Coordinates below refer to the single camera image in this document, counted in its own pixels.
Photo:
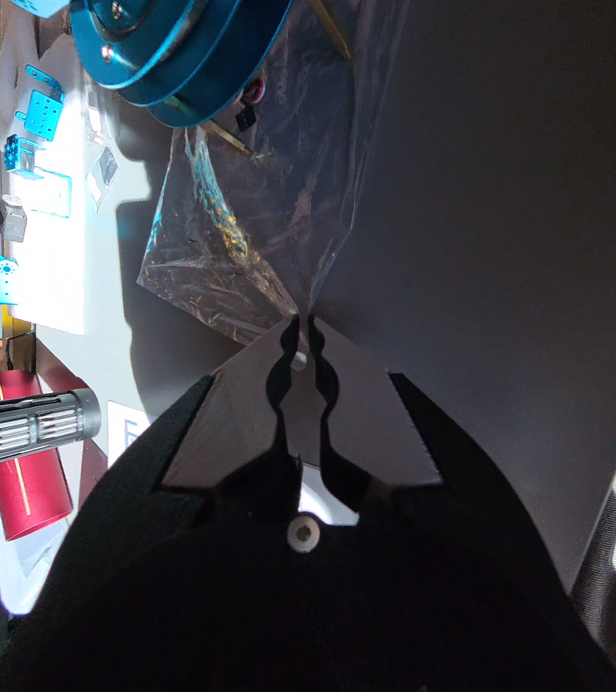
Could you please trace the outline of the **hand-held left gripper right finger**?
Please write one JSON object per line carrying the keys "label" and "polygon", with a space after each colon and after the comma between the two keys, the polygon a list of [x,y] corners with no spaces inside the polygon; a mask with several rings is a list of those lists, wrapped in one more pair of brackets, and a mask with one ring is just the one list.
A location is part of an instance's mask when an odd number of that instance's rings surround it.
{"label": "hand-held left gripper right finger", "polygon": [[371,497],[439,487],[442,474],[386,367],[320,318],[308,318],[320,416],[320,475],[353,512]]}

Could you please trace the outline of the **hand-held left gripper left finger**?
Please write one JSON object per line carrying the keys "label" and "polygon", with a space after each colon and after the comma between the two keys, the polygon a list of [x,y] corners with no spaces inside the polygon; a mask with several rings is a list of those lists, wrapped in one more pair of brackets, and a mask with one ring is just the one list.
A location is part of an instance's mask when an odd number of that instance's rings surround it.
{"label": "hand-held left gripper left finger", "polygon": [[281,404],[300,339],[293,315],[221,366],[158,485],[233,500],[251,515],[295,515],[302,464],[288,450]]}

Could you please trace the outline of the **clear plastic bag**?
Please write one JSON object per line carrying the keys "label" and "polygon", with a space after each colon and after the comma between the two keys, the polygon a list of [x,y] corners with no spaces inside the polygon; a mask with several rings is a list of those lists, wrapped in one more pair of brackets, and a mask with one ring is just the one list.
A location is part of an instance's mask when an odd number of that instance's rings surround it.
{"label": "clear plastic bag", "polygon": [[306,313],[350,235],[410,1],[327,1],[347,61],[305,1],[260,68],[244,154],[175,129],[138,285],[247,345]]}

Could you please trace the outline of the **blue toy robot arm base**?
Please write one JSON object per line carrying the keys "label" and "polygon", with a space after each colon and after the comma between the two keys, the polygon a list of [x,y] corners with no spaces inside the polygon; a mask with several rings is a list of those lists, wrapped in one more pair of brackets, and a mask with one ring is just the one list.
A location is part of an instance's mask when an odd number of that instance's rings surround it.
{"label": "blue toy robot arm base", "polygon": [[231,104],[240,132],[266,91],[260,68],[293,1],[13,1],[47,19],[68,9],[82,67],[96,84],[171,128],[207,126]]}

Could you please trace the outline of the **printed instruction sheet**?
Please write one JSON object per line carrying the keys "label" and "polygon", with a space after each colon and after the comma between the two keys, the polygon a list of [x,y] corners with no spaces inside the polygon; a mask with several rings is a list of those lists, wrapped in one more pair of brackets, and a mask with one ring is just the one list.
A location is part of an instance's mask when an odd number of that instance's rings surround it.
{"label": "printed instruction sheet", "polygon": [[107,413],[107,464],[110,468],[124,451],[151,425],[150,417],[143,411],[108,401]]}

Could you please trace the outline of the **grey screwdriver bit holder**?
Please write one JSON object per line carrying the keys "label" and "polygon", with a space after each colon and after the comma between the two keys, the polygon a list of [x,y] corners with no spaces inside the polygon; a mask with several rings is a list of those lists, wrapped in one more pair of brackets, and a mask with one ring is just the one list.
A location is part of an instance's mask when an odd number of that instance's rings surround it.
{"label": "grey screwdriver bit holder", "polygon": [[89,388],[0,401],[0,463],[92,439],[101,422]]}

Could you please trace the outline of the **red cylindrical case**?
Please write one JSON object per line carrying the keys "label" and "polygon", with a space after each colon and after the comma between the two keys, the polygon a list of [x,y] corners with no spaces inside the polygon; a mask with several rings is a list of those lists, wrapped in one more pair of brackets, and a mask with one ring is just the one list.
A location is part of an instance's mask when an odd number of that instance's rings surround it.
{"label": "red cylindrical case", "polygon": [[[21,370],[0,372],[0,401],[41,393],[34,374]],[[72,509],[57,449],[0,463],[0,514],[7,541],[53,524]]]}

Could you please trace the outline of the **white foam sheet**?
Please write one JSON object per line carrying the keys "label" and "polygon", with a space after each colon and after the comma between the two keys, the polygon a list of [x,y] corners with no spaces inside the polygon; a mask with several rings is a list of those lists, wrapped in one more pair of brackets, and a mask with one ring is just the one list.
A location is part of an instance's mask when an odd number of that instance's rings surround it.
{"label": "white foam sheet", "polygon": [[[1,161],[1,192],[18,197],[27,215],[23,243],[3,243],[21,277],[20,302],[9,306],[11,315],[44,330],[82,336],[122,290],[119,252],[125,213],[146,210],[152,191],[146,163],[128,156],[141,143],[133,109],[96,85],[108,100],[111,146],[120,170],[99,212],[87,198],[83,99],[87,82],[93,81],[81,67],[67,23],[67,11],[43,20],[11,1],[0,1],[1,153],[6,138],[17,134],[44,148],[35,154],[35,169],[72,178],[71,217],[61,219],[32,211],[34,180],[8,173]],[[16,111],[26,111],[30,92],[40,86],[26,75],[26,64],[52,75],[63,88],[63,112],[52,143],[26,132],[15,117]]]}

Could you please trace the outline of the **pile of small screw bags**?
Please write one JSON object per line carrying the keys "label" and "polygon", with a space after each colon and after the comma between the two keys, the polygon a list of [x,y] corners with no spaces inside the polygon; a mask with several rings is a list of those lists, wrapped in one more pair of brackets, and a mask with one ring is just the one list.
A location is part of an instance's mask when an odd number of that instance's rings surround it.
{"label": "pile of small screw bags", "polygon": [[113,153],[114,141],[108,100],[93,82],[87,82],[83,99],[85,135],[85,187],[87,198],[99,212],[113,187],[120,166]]}

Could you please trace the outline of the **silver servo motor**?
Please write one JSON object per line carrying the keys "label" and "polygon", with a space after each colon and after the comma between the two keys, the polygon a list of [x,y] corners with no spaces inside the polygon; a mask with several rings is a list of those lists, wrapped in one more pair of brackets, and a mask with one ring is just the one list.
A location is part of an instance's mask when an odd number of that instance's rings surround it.
{"label": "silver servo motor", "polygon": [[5,242],[23,243],[27,226],[27,215],[22,201],[4,194],[0,198],[0,235]]}

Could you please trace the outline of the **blue rounded servo bracket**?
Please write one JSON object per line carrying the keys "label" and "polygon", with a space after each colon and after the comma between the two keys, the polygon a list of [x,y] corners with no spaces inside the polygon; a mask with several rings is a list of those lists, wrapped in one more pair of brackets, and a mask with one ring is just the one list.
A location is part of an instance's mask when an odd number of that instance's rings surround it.
{"label": "blue rounded servo bracket", "polygon": [[20,279],[17,261],[0,255],[0,305],[19,304]]}

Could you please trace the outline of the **blue shallow U bracket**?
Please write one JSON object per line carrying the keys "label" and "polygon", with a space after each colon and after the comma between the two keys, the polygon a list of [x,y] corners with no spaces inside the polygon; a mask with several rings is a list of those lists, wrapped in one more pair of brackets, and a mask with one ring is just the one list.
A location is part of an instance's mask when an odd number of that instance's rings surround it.
{"label": "blue shallow U bracket", "polygon": [[37,168],[36,174],[39,177],[30,188],[30,209],[69,219],[72,212],[72,178],[44,168]]}

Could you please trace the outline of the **blue perforated servo bracket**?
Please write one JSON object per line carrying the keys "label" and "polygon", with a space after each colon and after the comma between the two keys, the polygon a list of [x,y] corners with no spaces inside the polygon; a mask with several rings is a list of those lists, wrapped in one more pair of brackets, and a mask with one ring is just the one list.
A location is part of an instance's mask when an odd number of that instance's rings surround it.
{"label": "blue perforated servo bracket", "polygon": [[35,170],[35,154],[43,149],[34,141],[11,134],[6,138],[3,150],[5,170],[25,179],[42,179],[43,176]]}

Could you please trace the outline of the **blue long U bracket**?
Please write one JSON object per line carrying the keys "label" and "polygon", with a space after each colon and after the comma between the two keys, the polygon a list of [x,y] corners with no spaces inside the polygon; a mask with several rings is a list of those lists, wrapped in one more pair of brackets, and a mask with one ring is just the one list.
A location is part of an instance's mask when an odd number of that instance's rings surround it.
{"label": "blue long U bracket", "polygon": [[25,72],[39,88],[32,89],[26,111],[16,111],[15,117],[23,123],[26,132],[52,143],[63,112],[63,88],[56,78],[34,65],[26,64]]}

